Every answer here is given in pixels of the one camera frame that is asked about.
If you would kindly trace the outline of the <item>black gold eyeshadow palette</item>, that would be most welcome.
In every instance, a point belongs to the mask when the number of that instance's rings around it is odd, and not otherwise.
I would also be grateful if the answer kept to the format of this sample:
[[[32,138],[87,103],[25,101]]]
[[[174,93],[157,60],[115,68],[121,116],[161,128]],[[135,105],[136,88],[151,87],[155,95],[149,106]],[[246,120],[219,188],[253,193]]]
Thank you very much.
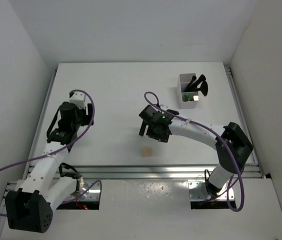
[[[195,101],[195,102],[199,101],[199,96],[198,95],[194,95],[193,96],[193,101]]]

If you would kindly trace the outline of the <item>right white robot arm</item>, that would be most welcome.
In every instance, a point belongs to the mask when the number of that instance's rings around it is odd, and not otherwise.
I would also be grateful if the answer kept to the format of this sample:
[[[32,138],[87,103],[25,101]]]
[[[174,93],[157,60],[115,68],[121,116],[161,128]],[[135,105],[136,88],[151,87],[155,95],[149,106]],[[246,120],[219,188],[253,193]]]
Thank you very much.
[[[139,117],[142,119],[139,135],[166,143],[172,135],[186,137],[207,145],[216,151],[218,165],[205,180],[205,191],[216,197],[225,183],[235,174],[241,173],[253,151],[253,145],[241,127],[228,125],[206,125],[190,120],[174,110],[158,110],[146,106]]]

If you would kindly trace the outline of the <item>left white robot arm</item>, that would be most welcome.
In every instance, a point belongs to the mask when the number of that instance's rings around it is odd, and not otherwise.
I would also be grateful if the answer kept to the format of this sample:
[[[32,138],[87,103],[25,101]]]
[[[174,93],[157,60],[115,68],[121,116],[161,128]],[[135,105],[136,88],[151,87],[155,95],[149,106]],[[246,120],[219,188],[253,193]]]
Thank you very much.
[[[68,195],[79,190],[78,173],[63,173],[55,184],[52,180],[78,140],[79,128],[92,126],[93,117],[94,105],[85,100],[65,101],[58,107],[46,132],[43,158],[19,188],[5,197],[10,229],[45,233],[54,211]]]

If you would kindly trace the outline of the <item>green lipstick tube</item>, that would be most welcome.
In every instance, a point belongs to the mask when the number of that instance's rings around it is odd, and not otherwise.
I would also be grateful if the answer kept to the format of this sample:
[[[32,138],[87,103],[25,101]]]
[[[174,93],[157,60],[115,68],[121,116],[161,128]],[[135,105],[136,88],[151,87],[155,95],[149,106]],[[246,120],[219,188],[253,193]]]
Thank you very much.
[[[190,98],[190,95],[188,93],[185,93],[184,94],[184,101],[185,102],[188,102],[189,101],[189,98]]]

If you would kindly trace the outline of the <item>black fan makeup brush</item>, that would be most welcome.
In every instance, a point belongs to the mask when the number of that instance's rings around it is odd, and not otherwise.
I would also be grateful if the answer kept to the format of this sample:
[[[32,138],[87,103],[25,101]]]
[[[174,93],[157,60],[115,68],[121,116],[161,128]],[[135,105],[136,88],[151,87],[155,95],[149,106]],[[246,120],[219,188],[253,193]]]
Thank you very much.
[[[208,95],[208,83],[206,81],[200,82],[198,84],[195,84],[195,86],[192,88],[193,92],[201,92],[204,97]]]

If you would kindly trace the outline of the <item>small black blending brush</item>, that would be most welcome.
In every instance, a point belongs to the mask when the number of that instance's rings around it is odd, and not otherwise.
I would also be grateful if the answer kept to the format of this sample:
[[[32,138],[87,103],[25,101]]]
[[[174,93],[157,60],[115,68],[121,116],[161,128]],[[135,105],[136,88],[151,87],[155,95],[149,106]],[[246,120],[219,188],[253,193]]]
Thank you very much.
[[[196,81],[196,79],[197,79],[197,77],[196,77],[195,75],[193,75],[192,78],[191,78],[191,81],[187,84],[186,88],[184,89],[184,92],[185,92],[185,93],[191,91],[192,84],[193,84],[193,82]]]

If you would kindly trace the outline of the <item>beige makeup sponge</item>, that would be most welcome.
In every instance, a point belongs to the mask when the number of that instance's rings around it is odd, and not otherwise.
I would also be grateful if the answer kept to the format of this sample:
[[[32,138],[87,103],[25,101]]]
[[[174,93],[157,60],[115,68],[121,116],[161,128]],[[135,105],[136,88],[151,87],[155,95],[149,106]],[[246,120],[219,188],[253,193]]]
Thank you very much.
[[[147,158],[147,157],[151,157],[153,153],[154,153],[154,150],[152,147],[145,147],[141,151],[141,156],[144,158]]]

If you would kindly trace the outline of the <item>large black powder brush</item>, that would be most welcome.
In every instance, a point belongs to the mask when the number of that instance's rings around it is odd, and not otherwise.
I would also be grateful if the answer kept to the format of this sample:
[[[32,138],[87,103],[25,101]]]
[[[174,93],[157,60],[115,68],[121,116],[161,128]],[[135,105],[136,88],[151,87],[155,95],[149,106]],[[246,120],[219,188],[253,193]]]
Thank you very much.
[[[192,88],[195,86],[195,84],[199,84],[200,82],[203,82],[203,81],[206,81],[206,76],[201,74],[199,76],[198,79],[196,79],[196,81],[193,82],[193,84],[191,85],[191,89],[190,89],[190,92],[192,92]]]

